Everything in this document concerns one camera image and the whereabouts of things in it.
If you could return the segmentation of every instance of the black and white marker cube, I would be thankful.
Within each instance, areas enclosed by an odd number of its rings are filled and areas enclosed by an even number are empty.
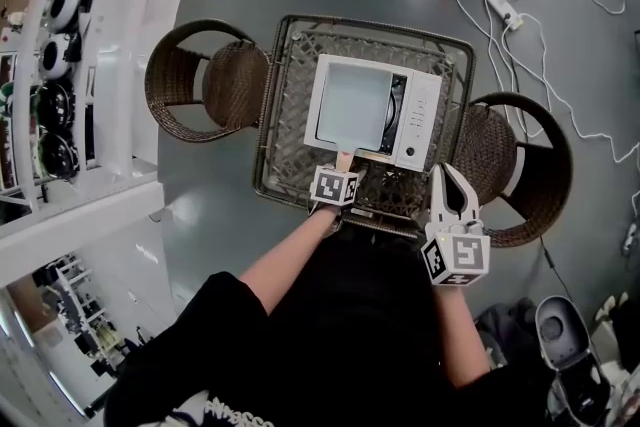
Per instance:
[[[489,273],[486,235],[438,232],[422,247],[433,285],[466,286]]]
[[[335,169],[316,167],[311,182],[311,201],[344,206],[353,203],[358,190],[358,173],[341,173]]]

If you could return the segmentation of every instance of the floor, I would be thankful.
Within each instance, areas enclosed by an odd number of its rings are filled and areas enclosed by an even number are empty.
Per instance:
[[[481,0],[462,1],[482,16]],[[601,1],[615,8],[620,3]],[[588,132],[612,134],[624,151],[640,134],[640,57],[632,35],[640,28],[640,0],[629,4],[627,13],[614,17],[589,0],[518,3],[543,22],[547,76],[574,105],[580,125]],[[478,55],[473,96],[497,88],[487,40],[454,0],[182,0],[176,23],[222,18],[270,49],[276,25],[287,13],[389,22],[469,41]],[[512,34],[510,43],[517,56],[540,69],[541,46],[533,26]],[[524,92],[542,100],[542,86],[521,77]],[[566,209],[545,242],[574,300],[590,318],[607,295],[632,288],[637,277],[627,272],[619,247],[632,217],[629,197],[638,189],[638,173],[632,159],[614,165],[605,142],[579,140],[566,109],[555,107],[573,149],[575,173]],[[161,133],[159,169],[169,206],[163,239],[179,301],[187,300],[211,272],[241,272],[303,219],[301,212],[254,194],[255,140],[253,129],[209,145],[187,145]],[[482,217],[491,226],[507,222],[499,207],[483,209]],[[562,293],[538,243],[494,250],[491,258],[490,274],[467,291],[474,313],[524,295],[540,300]]]

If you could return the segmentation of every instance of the brown wicker chair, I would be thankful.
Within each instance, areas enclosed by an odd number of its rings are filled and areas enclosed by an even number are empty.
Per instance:
[[[238,39],[211,59],[178,47],[194,34],[215,31]],[[202,59],[209,64],[204,74],[202,101],[194,100],[193,85]],[[244,32],[222,20],[196,20],[176,27],[156,45],[145,74],[147,104],[158,124],[172,136],[204,143],[225,137],[254,124],[260,116],[269,60]],[[220,128],[193,130],[180,123],[168,107],[204,104]]]
[[[532,116],[544,129],[551,147],[517,141],[505,117],[491,109],[502,105]],[[525,219],[510,228],[485,229],[493,247],[527,244],[553,225],[569,197],[573,158],[569,143],[550,112],[516,93],[483,96],[471,102],[459,140],[452,164],[476,190],[480,204],[499,196]],[[517,147],[525,151],[522,174],[513,192],[505,194],[515,168]]]

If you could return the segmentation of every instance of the power strip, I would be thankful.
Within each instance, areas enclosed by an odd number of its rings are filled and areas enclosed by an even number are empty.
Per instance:
[[[515,9],[507,2],[507,0],[487,0],[491,7],[494,9],[501,20],[503,20],[509,29],[515,31],[524,22],[522,17],[517,13]]]

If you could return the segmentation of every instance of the table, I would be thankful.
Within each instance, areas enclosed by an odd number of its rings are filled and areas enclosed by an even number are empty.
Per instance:
[[[263,197],[309,206],[317,165],[335,152],[306,146],[304,131],[318,55],[384,62],[442,77],[436,121],[424,171],[419,173],[358,158],[366,170],[346,222],[417,238],[416,219],[428,204],[428,172],[449,162],[475,70],[473,48],[463,41],[416,29],[345,18],[288,15],[279,24],[260,116],[253,182]]]

